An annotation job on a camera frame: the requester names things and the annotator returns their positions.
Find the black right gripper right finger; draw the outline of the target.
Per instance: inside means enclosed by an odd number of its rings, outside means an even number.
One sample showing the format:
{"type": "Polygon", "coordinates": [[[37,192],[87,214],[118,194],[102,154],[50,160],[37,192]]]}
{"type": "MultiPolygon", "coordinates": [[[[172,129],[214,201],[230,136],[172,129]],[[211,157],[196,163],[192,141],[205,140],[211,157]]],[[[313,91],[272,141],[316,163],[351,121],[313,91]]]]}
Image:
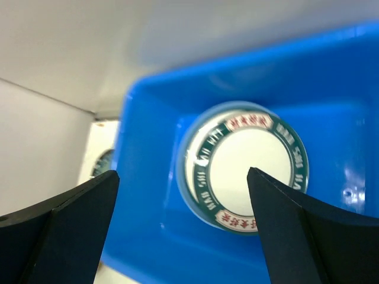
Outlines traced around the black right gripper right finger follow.
{"type": "Polygon", "coordinates": [[[378,219],[340,209],[251,167],[247,175],[271,283],[378,283],[378,219]]]}

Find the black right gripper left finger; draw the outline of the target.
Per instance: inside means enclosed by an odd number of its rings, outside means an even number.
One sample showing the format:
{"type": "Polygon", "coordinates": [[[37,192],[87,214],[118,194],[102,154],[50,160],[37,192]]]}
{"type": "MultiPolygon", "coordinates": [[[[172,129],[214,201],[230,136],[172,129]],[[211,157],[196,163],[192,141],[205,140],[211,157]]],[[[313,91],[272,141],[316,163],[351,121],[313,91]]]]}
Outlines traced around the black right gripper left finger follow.
{"type": "Polygon", "coordinates": [[[1,216],[1,283],[93,283],[119,182],[108,170],[1,216]]]}

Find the white plate thin green rim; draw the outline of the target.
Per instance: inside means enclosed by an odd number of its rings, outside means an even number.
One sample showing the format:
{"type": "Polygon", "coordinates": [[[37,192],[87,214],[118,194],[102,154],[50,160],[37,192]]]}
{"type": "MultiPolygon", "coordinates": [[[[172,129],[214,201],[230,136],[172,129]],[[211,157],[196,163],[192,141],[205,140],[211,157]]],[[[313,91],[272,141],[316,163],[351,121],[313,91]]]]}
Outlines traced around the white plate thin green rim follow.
{"type": "Polygon", "coordinates": [[[183,143],[185,168],[190,168],[192,166],[196,151],[204,136],[206,136],[213,127],[223,121],[226,117],[231,116],[233,112],[233,110],[230,110],[211,115],[202,115],[199,120],[196,120],[196,122],[193,123],[186,133],[183,143]]]}

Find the light blue plastic plate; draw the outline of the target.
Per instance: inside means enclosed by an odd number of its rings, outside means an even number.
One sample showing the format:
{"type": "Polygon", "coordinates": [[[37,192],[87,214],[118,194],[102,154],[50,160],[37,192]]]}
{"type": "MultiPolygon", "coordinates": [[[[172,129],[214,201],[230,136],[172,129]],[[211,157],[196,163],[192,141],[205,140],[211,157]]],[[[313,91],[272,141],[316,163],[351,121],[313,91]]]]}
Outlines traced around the light blue plastic plate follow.
{"type": "Polygon", "coordinates": [[[210,217],[206,216],[206,214],[199,209],[198,201],[195,197],[193,178],[191,177],[193,174],[192,167],[195,160],[195,151],[191,150],[191,144],[194,142],[196,136],[203,138],[205,133],[227,116],[234,112],[244,111],[267,112],[276,116],[274,112],[253,102],[229,101],[215,105],[199,115],[186,130],[181,139],[178,154],[176,156],[176,183],[184,202],[194,215],[206,224],[215,228],[217,226],[211,222],[210,217]]]}

